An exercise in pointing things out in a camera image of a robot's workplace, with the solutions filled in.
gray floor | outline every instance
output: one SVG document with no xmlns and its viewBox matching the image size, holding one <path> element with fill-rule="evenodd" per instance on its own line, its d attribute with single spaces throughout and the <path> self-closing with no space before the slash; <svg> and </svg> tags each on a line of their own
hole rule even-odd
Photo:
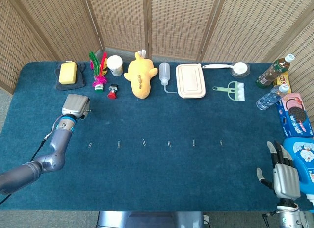
<svg viewBox="0 0 314 228">
<path fill-rule="evenodd" d="M 134 53 L 107 49 L 108 55 L 122 56 L 124 62 L 134 60 Z M 178 59 L 153 57 L 154 62 L 185 62 Z M 11 103 L 11 96 L 0 89 L 0 133 Z M 212 228 L 264 228 L 262 212 L 211 212 L 207 213 Z M 1 211 L 0 228 L 93 228 L 98 217 L 97 211 Z M 270 217 L 271 228 L 278 227 L 278 217 Z"/>
</svg>

oreo box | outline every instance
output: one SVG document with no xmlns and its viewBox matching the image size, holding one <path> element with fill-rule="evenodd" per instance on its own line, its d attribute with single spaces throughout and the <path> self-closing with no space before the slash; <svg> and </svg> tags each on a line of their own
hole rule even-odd
<svg viewBox="0 0 314 228">
<path fill-rule="evenodd" d="M 300 93 L 288 93 L 276 103 L 285 137 L 312 137 L 313 130 Z"/>
</svg>

wicker panel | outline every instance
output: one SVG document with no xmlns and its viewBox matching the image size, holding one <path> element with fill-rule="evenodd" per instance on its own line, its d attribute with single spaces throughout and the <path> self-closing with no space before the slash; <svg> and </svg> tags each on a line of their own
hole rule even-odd
<svg viewBox="0 0 314 228">
<path fill-rule="evenodd" d="M 153 55 L 196 59 L 214 0 L 152 0 Z"/>
<path fill-rule="evenodd" d="M 8 0 L 0 0 L 0 81 L 13 92 L 21 68 L 32 61 L 49 61 L 30 29 Z"/>
<path fill-rule="evenodd" d="M 99 49 L 82 0 L 20 0 L 62 60 L 85 61 Z"/>
<path fill-rule="evenodd" d="M 204 61 L 260 62 L 312 0 L 225 0 Z"/>
<path fill-rule="evenodd" d="M 285 57 L 289 53 L 296 56 L 289 69 L 292 90 L 301 93 L 306 111 L 314 122 L 314 20 L 279 57 Z"/>
<path fill-rule="evenodd" d="M 143 0 L 90 0 L 106 47 L 145 48 Z"/>
</svg>

blue detergent bottle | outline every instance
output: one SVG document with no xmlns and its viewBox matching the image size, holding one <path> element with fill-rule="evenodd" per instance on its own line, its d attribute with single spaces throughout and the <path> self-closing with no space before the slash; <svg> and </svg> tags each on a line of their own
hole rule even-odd
<svg viewBox="0 0 314 228">
<path fill-rule="evenodd" d="M 314 140 L 312 138 L 286 138 L 284 148 L 291 155 L 298 170 L 300 190 L 314 206 Z"/>
</svg>

small brush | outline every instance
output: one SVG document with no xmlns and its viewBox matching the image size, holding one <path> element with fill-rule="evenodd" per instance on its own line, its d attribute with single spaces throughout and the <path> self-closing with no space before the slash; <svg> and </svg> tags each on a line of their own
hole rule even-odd
<svg viewBox="0 0 314 228">
<path fill-rule="evenodd" d="M 221 91 L 221 92 L 228 92 L 228 97 L 233 101 L 245 101 L 245 95 L 244 95 L 244 83 L 243 82 L 230 82 L 228 84 L 228 87 L 213 87 L 214 91 Z"/>
</svg>

